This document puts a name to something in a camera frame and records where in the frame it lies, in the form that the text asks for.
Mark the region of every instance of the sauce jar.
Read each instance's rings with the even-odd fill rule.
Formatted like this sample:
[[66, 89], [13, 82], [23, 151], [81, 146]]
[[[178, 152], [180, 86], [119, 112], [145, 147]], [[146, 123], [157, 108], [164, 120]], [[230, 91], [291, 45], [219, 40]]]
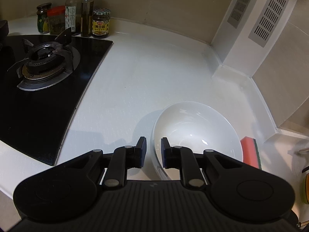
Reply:
[[57, 6], [47, 11], [50, 35], [59, 35], [65, 30], [65, 6]]
[[106, 38], [109, 35], [109, 9], [95, 9], [92, 17], [92, 36]]
[[49, 32], [49, 25], [48, 25], [48, 18], [47, 18], [47, 11], [52, 6], [51, 3], [43, 3], [37, 6], [37, 15], [38, 15], [38, 31], [40, 34], [46, 34]]

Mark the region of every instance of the red sponge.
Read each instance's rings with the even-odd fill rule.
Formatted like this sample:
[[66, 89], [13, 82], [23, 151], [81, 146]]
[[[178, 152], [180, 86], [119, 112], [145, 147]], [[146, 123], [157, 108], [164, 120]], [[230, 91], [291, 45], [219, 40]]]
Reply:
[[256, 140], [254, 138], [244, 137], [240, 143], [243, 148], [244, 163], [262, 169]]

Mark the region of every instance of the white ceramic bowl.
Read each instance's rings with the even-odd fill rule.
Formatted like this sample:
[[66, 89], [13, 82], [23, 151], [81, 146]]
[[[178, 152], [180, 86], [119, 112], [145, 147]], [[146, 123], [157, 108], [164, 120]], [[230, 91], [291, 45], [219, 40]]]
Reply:
[[211, 107], [183, 101], [165, 108], [158, 117], [150, 139], [151, 159], [162, 180], [179, 179], [179, 170], [164, 169], [161, 157], [161, 138], [167, 137], [171, 146], [190, 148], [194, 153], [213, 149], [243, 161], [243, 151], [231, 124]]

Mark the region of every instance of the red lid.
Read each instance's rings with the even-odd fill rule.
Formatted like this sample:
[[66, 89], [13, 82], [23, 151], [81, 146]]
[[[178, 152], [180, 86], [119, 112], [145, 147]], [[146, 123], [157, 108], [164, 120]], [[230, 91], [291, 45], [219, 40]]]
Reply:
[[65, 13], [65, 6], [57, 6], [57, 7], [53, 7], [51, 9], [49, 9], [47, 11], [47, 16], [57, 16], [57, 15], [61, 15]]

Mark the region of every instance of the backsplash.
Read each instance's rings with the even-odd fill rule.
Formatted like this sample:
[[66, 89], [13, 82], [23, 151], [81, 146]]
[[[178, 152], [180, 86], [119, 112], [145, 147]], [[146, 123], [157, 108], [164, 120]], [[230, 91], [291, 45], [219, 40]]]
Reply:
[[[0, 0], [0, 19], [36, 15], [36, 6], [65, 0]], [[154, 25], [210, 43], [231, 0], [95, 0], [95, 7], [109, 8], [111, 16]]]
[[277, 42], [253, 75], [277, 127], [309, 135], [309, 0], [297, 0]]

